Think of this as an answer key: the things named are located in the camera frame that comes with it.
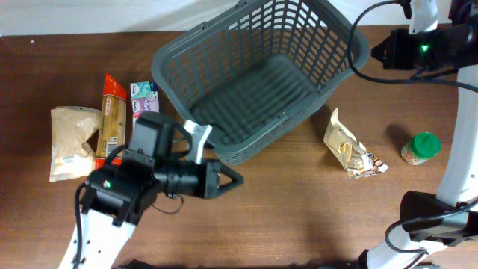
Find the Kleenex tissue multipack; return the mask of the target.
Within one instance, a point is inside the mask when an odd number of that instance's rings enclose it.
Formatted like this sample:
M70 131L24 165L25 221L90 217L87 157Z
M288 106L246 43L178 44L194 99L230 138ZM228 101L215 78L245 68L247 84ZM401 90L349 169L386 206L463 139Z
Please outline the Kleenex tissue multipack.
M159 112L160 95L158 85L153 81L130 83L132 125L135 126L137 119L144 111Z

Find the beige grain bag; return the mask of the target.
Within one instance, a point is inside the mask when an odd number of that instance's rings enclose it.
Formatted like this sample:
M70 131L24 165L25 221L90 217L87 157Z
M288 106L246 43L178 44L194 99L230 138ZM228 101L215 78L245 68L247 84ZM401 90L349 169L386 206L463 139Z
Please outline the beige grain bag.
M51 110L52 160L50 182L87 176L95 167L96 154L88 143L99 130L101 111L79 106Z

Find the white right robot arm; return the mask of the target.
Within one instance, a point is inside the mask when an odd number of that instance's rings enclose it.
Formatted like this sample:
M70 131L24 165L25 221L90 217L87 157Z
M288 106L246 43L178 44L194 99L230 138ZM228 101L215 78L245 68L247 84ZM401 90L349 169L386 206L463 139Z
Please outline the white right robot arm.
M438 190L408 191L400 218L378 246L365 250L358 268L415 268L426 258L477 240L477 2L452 1L451 25L438 27L434 1L398 1L409 19L371 54L384 69L413 71L408 78L359 77L379 84L434 84L457 90L456 121L447 166Z

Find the beige snack pouch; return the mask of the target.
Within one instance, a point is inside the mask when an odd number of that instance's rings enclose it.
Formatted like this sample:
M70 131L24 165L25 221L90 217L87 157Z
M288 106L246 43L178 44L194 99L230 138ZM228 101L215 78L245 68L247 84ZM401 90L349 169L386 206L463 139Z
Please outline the beige snack pouch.
M350 179L384 173L388 165L370 152L338 119L338 108L330 117L323 142L338 159Z

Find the grey plastic basket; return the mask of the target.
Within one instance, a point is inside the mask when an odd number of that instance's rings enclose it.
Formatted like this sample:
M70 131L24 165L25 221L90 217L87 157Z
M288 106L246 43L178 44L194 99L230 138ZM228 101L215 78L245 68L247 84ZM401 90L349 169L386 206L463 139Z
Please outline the grey plastic basket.
M370 55L328 1L239 1L162 46L152 77L208 143L242 164L318 111Z

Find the green lid jar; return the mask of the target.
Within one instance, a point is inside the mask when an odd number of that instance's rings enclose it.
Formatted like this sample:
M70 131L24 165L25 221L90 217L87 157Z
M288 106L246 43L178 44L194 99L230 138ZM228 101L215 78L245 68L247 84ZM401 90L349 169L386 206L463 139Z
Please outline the green lid jar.
M401 149L402 159L411 165L419 165L435 157L441 151L441 142L430 132L414 136Z

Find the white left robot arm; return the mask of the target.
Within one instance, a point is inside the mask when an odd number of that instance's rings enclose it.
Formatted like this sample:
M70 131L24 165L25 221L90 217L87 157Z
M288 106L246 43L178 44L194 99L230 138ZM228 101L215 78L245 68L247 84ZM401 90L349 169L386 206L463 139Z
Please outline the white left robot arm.
M61 268L111 268L143 213L159 194L221 196L243 184L241 174L202 151L212 130L144 112L131 140L118 146L75 192L75 230Z

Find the spaghetti packet red ends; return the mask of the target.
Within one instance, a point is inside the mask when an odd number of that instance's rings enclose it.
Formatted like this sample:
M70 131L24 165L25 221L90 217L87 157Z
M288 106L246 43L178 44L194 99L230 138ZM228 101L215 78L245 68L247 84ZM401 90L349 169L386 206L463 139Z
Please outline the spaghetti packet red ends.
M126 90L105 73L102 95L102 118L96 147L95 168L99 169L106 158L125 143Z

